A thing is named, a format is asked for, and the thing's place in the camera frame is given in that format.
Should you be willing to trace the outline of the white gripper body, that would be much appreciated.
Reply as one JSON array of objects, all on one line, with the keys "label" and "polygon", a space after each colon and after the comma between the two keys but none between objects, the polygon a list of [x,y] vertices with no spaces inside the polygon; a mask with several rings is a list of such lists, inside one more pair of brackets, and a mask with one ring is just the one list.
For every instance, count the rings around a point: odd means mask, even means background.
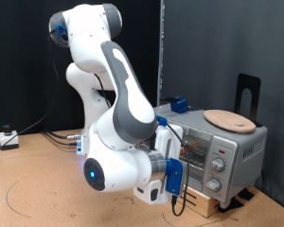
[{"label": "white gripper body", "polygon": [[156,130],[155,149],[165,159],[178,159],[180,156],[182,135],[183,128],[178,125],[159,126]]}]

